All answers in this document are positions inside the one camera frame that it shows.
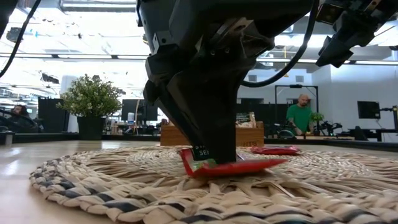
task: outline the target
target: potted plant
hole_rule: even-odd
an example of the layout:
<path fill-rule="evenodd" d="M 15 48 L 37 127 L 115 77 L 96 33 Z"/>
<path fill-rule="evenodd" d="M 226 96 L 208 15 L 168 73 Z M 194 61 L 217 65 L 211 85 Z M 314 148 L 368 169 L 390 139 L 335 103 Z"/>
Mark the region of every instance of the potted plant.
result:
<path fill-rule="evenodd" d="M 313 135 L 314 136 L 319 136 L 320 135 L 320 130 L 318 129 L 318 123 L 320 121 L 323 121 L 324 118 L 325 118 L 324 115 L 321 114 L 321 113 L 314 112 L 314 113 L 312 113 L 310 115 L 310 121 L 314 122 L 316 124 L 316 126 L 317 126 L 317 128 L 314 129 L 314 131 L 313 131 Z"/>
<path fill-rule="evenodd" d="M 112 86 L 112 82 L 86 74 L 73 81 L 71 87 L 61 94 L 63 103 L 57 106 L 77 116 L 81 140 L 101 140 L 105 117 L 121 107 L 118 97 L 118 89 Z"/>

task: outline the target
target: woven rug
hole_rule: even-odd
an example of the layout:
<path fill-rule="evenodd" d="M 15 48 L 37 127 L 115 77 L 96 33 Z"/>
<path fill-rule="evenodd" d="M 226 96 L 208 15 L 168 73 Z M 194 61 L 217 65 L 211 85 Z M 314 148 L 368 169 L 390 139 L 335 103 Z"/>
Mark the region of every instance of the woven rug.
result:
<path fill-rule="evenodd" d="M 30 175 L 45 199 L 118 223 L 398 223 L 398 164 L 360 154 L 303 151 L 246 159 L 289 162 L 222 179 L 185 175 L 179 149 L 77 152 Z"/>

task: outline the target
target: red snack bag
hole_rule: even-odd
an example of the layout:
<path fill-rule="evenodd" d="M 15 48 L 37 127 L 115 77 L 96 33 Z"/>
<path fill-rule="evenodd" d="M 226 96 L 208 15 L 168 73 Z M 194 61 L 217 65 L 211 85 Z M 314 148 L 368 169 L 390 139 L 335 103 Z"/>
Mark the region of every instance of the red snack bag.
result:
<path fill-rule="evenodd" d="M 296 156 L 300 150 L 295 146 L 254 146 L 251 152 L 262 155 Z"/>
<path fill-rule="evenodd" d="M 217 165 L 214 161 L 194 161 L 190 149 L 180 152 L 185 171 L 191 177 L 217 177 L 254 173 L 287 162 L 287 159 L 238 160 L 235 163 Z"/>

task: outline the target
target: small plant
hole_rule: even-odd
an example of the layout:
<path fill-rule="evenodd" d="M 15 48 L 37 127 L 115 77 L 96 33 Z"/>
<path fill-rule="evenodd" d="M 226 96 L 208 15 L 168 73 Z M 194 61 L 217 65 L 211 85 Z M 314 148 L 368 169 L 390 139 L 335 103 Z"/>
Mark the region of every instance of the small plant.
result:
<path fill-rule="evenodd" d="M 310 115 L 310 121 L 313 121 L 313 122 L 323 121 L 324 118 L 325 118 L 324 115 L 321 113 L 314 112 Z"/>
<path fill-rule="evenodd" d="M 117 112 L 121 107 L 118 88 L 112 82 L 104 82 L 98 76 L 88 75 L 72 82 L 63 94 L 63 104 L 57 107 L 69 111 L 75 116 L 104 117 Z"/>

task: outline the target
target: round woven mat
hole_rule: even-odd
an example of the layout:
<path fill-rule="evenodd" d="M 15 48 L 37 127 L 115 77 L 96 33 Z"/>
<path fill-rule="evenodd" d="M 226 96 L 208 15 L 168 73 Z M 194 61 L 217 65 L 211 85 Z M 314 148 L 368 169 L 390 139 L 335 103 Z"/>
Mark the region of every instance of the round woven mat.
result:
<path fill-rule="evenodd" d="M 30 175 L 45 199 L 119 223 L 350 223 L 398 221 L 398 164 L 359 154 L 304 151 L 264 173 L 191 179 L 178 150 L 77 152 Z"/>

